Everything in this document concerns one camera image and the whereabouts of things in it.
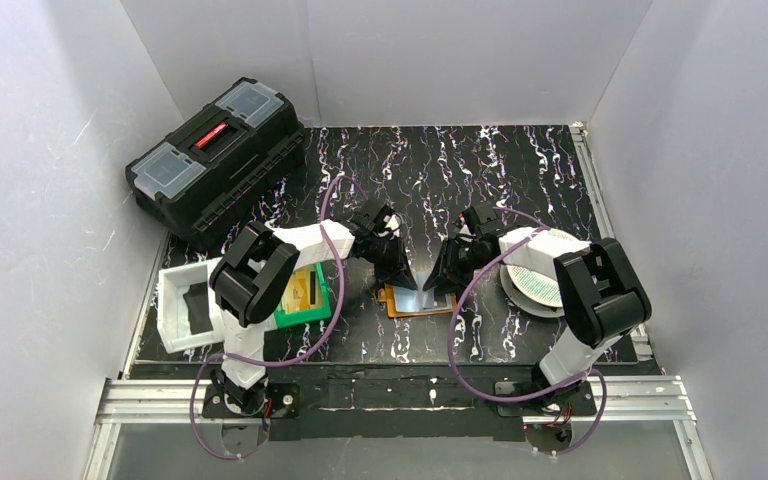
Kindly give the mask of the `orange leather card holder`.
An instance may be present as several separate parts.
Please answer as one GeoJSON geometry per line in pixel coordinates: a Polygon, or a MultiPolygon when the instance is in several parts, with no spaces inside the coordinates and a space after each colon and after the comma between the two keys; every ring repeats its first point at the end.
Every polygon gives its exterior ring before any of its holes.
{"type": "Polygon", "coordinates": [[[432,291],[411,290],[385,284],[378,292],[391,319],[452,313],[457,303],[454,294],[435,295],[432,291]]]}

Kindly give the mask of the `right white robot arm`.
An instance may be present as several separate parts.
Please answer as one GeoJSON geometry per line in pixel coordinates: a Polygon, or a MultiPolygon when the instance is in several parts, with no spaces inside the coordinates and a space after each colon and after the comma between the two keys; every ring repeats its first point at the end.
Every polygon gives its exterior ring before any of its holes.
{"type": "Polygon", "coordinates": [[[423,288],[454,294],[461,310],[481,277],[505,264],[553,280],[559,289],[566,328],[532,370],[520,395],[492,395],[473,387],[448,354],[457,381],[476,396],[498,403],[546,397],[582,382],[595,361],[652,315],[652,305],[622,245],[614,238],[567,241],[537,221],[532,227],[504,223],[504,208],[471,206],[460,215],[461,230],[447,238],[423,288]]]}

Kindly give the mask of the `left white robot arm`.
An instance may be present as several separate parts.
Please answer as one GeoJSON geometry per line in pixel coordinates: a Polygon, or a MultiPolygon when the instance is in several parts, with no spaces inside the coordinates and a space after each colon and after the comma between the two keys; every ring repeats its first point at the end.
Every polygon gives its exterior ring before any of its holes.
{"type": "Polygon", "coordinates": [[[274,314],[292,274],[308,265],[360,258],[377,281],[414,290],[400,222],[392,207],[368,200],[341,221],[271,229],[247,224],[211,272],[208,287],[223,322],[225,357],[211,374],[217,391],[244,404],[260,397],[266,321],[274,314]]]}

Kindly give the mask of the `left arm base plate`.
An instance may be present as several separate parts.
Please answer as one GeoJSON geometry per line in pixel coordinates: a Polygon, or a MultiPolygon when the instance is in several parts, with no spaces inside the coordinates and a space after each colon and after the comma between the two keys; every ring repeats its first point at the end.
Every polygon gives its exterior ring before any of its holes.
{"type": "Polygon", "coordinates": [[[301,400],[300,387],[290,383],[256,383],[250,389],[233,384],[210,384],[201,403],[201,416],[208,419],[295,418],[301,400]]]}

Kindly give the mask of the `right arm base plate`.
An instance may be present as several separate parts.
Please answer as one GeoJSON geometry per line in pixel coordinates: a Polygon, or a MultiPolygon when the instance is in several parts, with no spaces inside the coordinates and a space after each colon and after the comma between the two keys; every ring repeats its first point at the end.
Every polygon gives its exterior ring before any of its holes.
{"type": "Polygon", "coordinates": [[[599,401],[595,399],[591,384],[578,381],[547,395],[519,403],[496,403],[501,417],[547,417],[547,422],[571,419],[573,416],[593,416],[599,401]]]}

